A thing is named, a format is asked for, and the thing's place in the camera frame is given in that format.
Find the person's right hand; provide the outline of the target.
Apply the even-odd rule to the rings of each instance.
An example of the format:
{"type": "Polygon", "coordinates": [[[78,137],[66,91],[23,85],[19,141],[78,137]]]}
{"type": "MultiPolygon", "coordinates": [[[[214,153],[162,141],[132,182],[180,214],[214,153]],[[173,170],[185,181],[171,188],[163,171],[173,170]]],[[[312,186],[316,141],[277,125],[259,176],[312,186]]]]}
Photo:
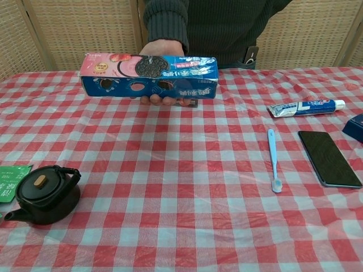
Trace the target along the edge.
{"type": "MultiPolygon", "coordinates": [[[[180,42],[175,40],[155,40],[147,43],[140,55],[144,56],[184,56],[183,46],[180,42]]],[[[171,97],[161,98],[158,95],[152,95],[150,97],[143,96],[140,98],[141,104],[144,105],[174,105],[176,99],[171,97]]]]}

